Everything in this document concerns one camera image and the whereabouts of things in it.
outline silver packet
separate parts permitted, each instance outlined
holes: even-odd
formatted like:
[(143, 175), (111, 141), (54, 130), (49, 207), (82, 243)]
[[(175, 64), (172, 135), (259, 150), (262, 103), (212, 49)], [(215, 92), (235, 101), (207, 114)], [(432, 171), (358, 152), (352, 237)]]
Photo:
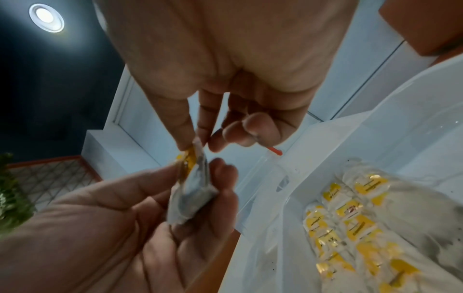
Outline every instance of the silver packet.
[(211, 183), (209, 164), (198, 138), (177, 159), (181, 160), (182, 166), (169, 199), (169, 224), (184, 224), (218, 194), (217, 188)]

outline hand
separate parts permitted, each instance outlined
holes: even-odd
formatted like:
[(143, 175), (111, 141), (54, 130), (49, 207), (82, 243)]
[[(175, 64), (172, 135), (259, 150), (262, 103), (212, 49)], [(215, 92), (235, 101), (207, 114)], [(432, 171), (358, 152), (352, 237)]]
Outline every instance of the hand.
[(235, 167), (211, 162), (220, 193), (183, 226), (165, 222), (177, 166), (76, 190), (0, 240), (1, 291), (183, 292), (232, 232)]
[[(179, 149), (194, 138), (187, 98), (199, 90), (197, 132), (274, 146), (301, 124), (358, 0), (96, 0), (108, 34)], [(222, 96), (229, 111), (212, 134)]]

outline patterned floor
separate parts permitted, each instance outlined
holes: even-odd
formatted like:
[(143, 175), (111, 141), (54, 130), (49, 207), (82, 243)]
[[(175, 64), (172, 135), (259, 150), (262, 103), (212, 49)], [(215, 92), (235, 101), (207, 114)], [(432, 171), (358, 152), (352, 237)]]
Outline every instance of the patterned floor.
[(59, 196), (99, 181), (82, 159), (12, 167), (10, 172), (18, 179), (37, 211)]

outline dark ceiling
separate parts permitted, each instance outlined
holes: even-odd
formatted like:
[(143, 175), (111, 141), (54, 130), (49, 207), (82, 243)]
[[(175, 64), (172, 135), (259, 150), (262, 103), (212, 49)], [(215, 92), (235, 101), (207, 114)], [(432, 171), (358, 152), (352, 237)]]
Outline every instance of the dark ceiling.
[(31, 0), (0, 1), (0, 153), (16, 161), (79, 154), (101, 129), (124, 67), (91, 0), (44, 0), (63, 17), (49, 33), (29, 17)]

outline green plant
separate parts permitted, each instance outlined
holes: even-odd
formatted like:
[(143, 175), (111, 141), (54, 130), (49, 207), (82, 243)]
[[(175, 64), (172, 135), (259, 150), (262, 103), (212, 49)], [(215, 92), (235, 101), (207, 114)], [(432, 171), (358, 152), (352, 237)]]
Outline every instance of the green plant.
[(11, 158), (10, 153), (0, 154), (0, 237), (27, 221), (35, 211), (7, 168)]

